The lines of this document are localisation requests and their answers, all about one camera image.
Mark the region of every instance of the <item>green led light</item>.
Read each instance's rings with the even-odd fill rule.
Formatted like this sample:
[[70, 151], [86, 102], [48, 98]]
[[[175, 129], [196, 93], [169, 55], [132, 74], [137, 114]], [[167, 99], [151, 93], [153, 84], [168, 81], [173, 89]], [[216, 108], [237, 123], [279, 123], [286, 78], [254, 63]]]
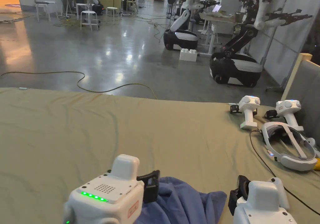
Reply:
[[91, 193], [82, 192], [81, 194], [84, 195], [84, 196], [88, 196], [88, 197], [97, 199], [97, 200], [99, 200], [99, 201], [108, 202], [107, 199], [104, 199], [103, 197], [98, 197], [98, 196], [92, 195]]

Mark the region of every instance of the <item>yellow cable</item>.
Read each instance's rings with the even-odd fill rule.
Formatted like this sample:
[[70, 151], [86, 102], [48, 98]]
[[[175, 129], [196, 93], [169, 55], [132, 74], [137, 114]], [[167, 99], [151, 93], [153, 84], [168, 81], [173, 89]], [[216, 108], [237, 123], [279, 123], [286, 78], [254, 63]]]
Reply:
[[154, 93], [154, 91], [153, 91], [149, 86], [144, 85], [144, 84], [142, 84], [142, 83], [127, 83], [127, 84], [125, 84], [125, 85], [121, 85], [121, 86], [118, 86], [118, 87], [116, 87], [116, 88], [113, 88], [113, 89], [110, 89], [110, 90], [107, 90], [107, 91], [93, 91], [93, 90], [85, 89], [85, 88], [83, 88], [83, 87], [81, 87], [81, 86], [79, 85], [79, 82], [80, 82], [82, 79], [85, 78], [85, 74], [82, 73], [82, 72], [78, 72], [78, 71], [59, 71], [59, 72], [44, 72], [44, 73], [29, 73], [29, 72], [18, 72], [18, 71], [16, 71], [16, 72], [6, 72], [6, 73], [3, 73], [3, 74], [0, 75], [0, 77], [4, 76], [4, 75], [6, 75], [6, 74], [59, 74], [59, 73], [82, 74], [83, 77], [77, 82], [77, 86], [78, 86], [79, 88], [81, 88], [82, 90], [85, 90], [85, 91], [88, 91], [88, 92], [93, 92], [93, 93], [107, 93], [107, 92], [111, 92], [111, 91], [113, 91], [113, 90], [122, 88], [122, 87], [124, 87], [124, 86], [129, 86], [129, 85], [141, 85], [141, 86], [145, 86], [145, 87], [147, 87], [148, 89], [150, 89], [151, 92], [153, 93], [153, 95], [155, 96], [155, 98], [158, 100], [158, 98], [157, 98], [156, 94]]

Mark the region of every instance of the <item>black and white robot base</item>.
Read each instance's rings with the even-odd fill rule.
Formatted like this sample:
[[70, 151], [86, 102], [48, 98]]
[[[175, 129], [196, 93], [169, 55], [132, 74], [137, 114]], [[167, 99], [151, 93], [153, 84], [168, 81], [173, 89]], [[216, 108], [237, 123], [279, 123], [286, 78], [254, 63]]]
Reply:
[[163, 35], [164, 46], [168, 50], [197, 49], [198, 37], [189, 30], [176, 30], [172, 32], [167, 29]]
[[233, 54], [230, 58], [214, 53], [210, 59], [210, 75], [220, 84], [255, 87], [262, 72], [252, 57], [245, 54]]

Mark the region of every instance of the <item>white vr headset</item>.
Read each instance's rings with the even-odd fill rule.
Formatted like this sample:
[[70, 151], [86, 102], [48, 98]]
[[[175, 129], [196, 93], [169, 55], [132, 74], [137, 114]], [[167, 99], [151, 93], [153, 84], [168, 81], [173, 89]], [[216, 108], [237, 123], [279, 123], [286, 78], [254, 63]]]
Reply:
[[[262, 127], [262, 133], [266, 145], [270, 152], [276, 157], [275, 160], [280, 162], [283, 166], [298, 170], [298, 171], [309, 171], [313, 170], [317, 163], [315, 150], [310, 144], [310, 140], [306, 140], [298, 131], [290, 127], [286, 123], [282, 122], [267, 122]], [[270, 141], [274, 139], [286, 138], [290, 140], [293, 147], [298, 153], [298, 157], [289, 156], [288, 154], [278, 153], [271, 145]], [[310, 152], [311, 156], [307, 155], [302, 150], [301, 146], [298, 144], [303, 144]]]

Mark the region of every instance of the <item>white handheld controller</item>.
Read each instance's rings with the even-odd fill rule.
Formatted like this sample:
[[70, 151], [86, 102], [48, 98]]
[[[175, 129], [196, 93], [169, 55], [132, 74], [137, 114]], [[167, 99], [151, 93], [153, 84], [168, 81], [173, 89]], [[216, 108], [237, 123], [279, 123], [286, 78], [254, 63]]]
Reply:
[[239, 102], [239, 111], [244, 112], [244, 122], [241, 129], [256, 128], [258, 125], [253, 121], [253, 111], [260, 106], [260, 99], [255, 96], [244, 96]]
[[276, 104], [278, 116], [284, 117], [288, 125], [297, 131], [303, 131], [303, 126], [299, 126], [294, 113], [301, 109], [301, 104], [298, 100], [284, 100]]

